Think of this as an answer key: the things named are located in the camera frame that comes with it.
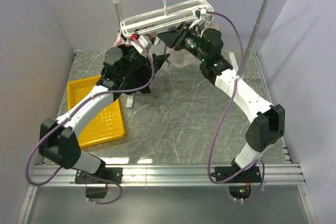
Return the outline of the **white clip hanger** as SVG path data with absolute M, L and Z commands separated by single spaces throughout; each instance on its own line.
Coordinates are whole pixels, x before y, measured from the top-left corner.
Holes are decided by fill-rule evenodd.
M 121 20 L 120 33 L 130 38 L 133 33 L 159 33 L 182 22 L 193 22 L 192 10 L 197 8 L 205 8 L 207 12 L 214 10 L 207 0 L 189 0 L 171 6 L 163 0 L 163 8 Z

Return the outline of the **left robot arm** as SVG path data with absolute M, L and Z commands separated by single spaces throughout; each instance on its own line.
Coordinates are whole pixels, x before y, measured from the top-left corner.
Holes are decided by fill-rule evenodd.
M 101 77 L 87 96 L 55 120 L 41 124 L 38 152 L 65 169 L 87 172 L 94 183 L 106 177 L 104 161 L 81 150 L 77 138 L 103 109 L 122 94 L 150 93 L 150 83 L 169 54 L 143 56 L 132 46 L 106 51 Z

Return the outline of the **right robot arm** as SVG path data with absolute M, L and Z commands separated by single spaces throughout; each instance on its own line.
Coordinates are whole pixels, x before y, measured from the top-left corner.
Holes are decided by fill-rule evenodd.
M 229 172 L 208 173 L 214 184 L 226 183 L 232 179 L 243 182 L 249 177 L 265 150 L 280 140 L 285 133 L 285 109 L 280 104 L 273 105 L 263 99 L 224 59 L 224 43 L 221 36 L 221 32 L 214 28 L 207 28 L 198 36 L 186 23 L 157 35 L 170 49 L 185 49 L 199 59 L 204 78 L 227 94 L 230 98 L 228 106 L 235 103 L 250 122 L 245 134 L 246 144 L 232 160 Z

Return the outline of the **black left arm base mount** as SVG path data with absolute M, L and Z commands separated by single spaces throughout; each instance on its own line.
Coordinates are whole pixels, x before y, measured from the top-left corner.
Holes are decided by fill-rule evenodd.
M 122 182 L 122 167 L 103 167 L 94 174 L 81 171 L 75 176 L 75 184 L 120 184 Z

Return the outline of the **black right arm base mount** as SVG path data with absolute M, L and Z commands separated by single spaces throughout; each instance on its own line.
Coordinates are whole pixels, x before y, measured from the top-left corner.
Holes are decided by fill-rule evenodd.
M 226 180 L 240 171 L 239 168 L 232 166 L 216 166 L 215 171 L 211 173 L 211 176 L 215 178 L 216 182 Z M 259 167 L 253 166 L 249 169 L 243 170 L 241 173 L 228 180 L 229 184 L 247 184 L 247 183 L 259 183 L 263 177 L 263 173 Z

